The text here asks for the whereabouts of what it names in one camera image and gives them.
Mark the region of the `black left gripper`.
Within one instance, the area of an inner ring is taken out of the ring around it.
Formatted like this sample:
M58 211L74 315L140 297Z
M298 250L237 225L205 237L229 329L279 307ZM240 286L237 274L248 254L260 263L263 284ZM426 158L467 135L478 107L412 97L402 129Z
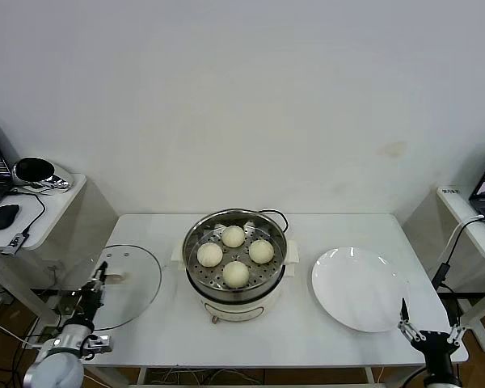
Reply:
M91 290L83 290L76 306L76 316L92 322L103 306L103 290L107 278L108 263L103 261L95 270L90 283Z

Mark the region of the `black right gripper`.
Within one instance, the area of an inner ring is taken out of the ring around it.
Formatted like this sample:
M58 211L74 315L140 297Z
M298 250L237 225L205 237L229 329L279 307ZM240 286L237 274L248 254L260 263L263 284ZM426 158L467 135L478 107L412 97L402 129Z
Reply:
M419 331L409 319L406 300L402 299L398 329L411 346L424 355L430 375L452 375L451 356L459 349L467 328L462 325L459 305L449 303L446 307L450 332Z

